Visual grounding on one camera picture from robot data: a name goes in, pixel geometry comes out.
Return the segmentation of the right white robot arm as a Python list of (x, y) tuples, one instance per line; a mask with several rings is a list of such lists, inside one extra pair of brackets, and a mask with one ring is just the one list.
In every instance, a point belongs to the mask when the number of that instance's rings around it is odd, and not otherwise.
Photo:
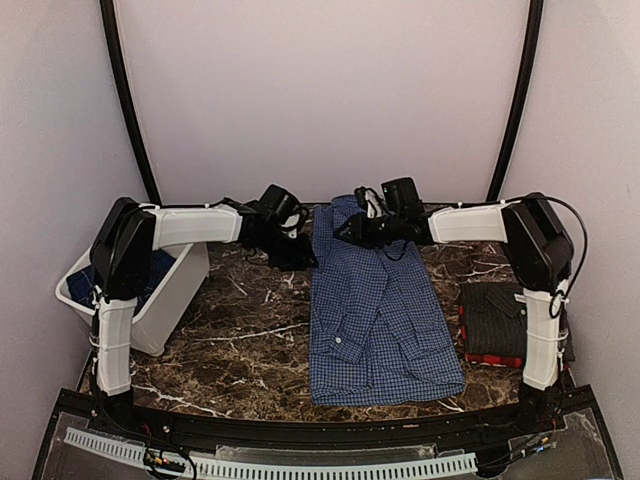
[(560, 376), (560, 317), (568, 300), (575, 248), (553, 206), (555, 199), (532, 193), (477, 205), (460, 203), (428, 212), (416, 191), (385, 184), (381, 193), (355, 192), (362, 212), (334, 232), (337, 239), (362, 248), (393, 241), (418, 245), (500, 242), (523, 288), (527, 313), (525, 385), (544, 391)]

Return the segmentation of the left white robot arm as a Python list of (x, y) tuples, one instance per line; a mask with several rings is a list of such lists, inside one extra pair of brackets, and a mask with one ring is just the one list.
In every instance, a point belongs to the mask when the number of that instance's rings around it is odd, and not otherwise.
[(160, 207), (118, 199), (89, 250), (95, 306), (93, 378), (99, 391), (113, 397), (101, 411), (120, 436), (141, 427), (140, 412), (124, 399), (131, 389), (131, 329), (138, 297), (148, 283), (153, 252), (198, 243), (238, 243), (264, 252), (281, 271), (314, 268), (311, 240), (301, 229), (307, 209), (288, 191), (270, 186), (258, 200), (225, 198), (194, 207)]

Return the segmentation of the blue checked long sleeve shirt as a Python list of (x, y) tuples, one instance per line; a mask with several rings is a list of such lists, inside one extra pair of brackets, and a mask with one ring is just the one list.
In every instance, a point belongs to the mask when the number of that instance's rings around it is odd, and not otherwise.
[(355, 196), (342, 195), (314, 211), (313, 403), (384, 406), (462, 393), (463, 369), (416, 246), (365, 249), (335, 238), (360, 210)]

